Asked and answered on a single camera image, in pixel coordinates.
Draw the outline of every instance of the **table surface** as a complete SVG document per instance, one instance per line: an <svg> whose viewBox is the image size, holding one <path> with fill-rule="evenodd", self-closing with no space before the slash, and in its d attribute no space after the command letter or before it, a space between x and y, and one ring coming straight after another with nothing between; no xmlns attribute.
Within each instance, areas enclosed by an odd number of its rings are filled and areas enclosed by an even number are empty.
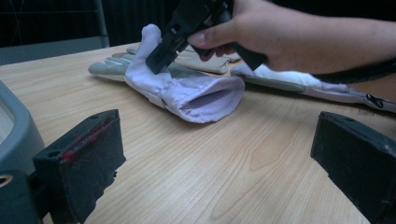
<svg viewBox="0 0 396 224"><path fill-rule="evenodd" d="M126 46L0 66L46 146L117 108L124 155L86 223L368 223L310 158L321 111L396 138L393 114L247 85L228 117L188 123L88 67Z"/></svg>

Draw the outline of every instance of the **black cable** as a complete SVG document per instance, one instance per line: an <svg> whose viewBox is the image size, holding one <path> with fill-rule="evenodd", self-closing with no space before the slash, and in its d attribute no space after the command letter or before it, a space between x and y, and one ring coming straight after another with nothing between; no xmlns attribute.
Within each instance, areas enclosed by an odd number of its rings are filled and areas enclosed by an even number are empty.
<svg viewBox="0 0 396 224"><path fill-rule="evenodd" d="M349 84L374 80L388 76L393 73L396 73L396 58L383 63L371 64L359 68L353 68L350 70L329 74L314 74L313 76L324 82L334 84Z"/></svg>

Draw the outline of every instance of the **hand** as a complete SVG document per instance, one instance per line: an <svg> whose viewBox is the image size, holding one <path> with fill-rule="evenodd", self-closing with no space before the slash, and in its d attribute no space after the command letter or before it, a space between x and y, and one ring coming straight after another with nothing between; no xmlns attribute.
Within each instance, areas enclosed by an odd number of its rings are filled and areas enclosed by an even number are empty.
<svg viewBox="0 0 396 224"><path fill-rule="evenodd" d="M275 71L343 71L396 57L396 24L305 14L263 0L234 0L233 19L189 37L200 49L233 52L237 42L265 54Z"/></svg>

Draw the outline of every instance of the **finger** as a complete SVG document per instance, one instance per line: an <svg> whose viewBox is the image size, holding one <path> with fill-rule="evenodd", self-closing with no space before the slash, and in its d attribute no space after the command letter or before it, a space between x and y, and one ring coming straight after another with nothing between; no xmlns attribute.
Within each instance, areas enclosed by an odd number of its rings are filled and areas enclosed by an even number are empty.
<svg viewBox="0 0 396 224"><path fill-rule="evenodd" d="M197 48L212 49L234 42L234 37L233 21L227 21L190 35L188 41Z"/></svg>
<svg viewBox="0 0 396 224"><path fill-rule="evenodd" d="M210 54L203 55L203 56L201 56L200 58L201 58L201 60L202 60L203 62L207 62L207 61L209 61L209 60L213 57L214 54L215 54L215 51L212 50L212 51L210 52Z"/></svg>
<svg viewBox="0 0 396 224"><path fill-rule="evenodd" d="M225 45L224 53L225 54L233 54L233 53L235 53L235 50L233 49L233 47L231 47L231 45Z"/></svg>

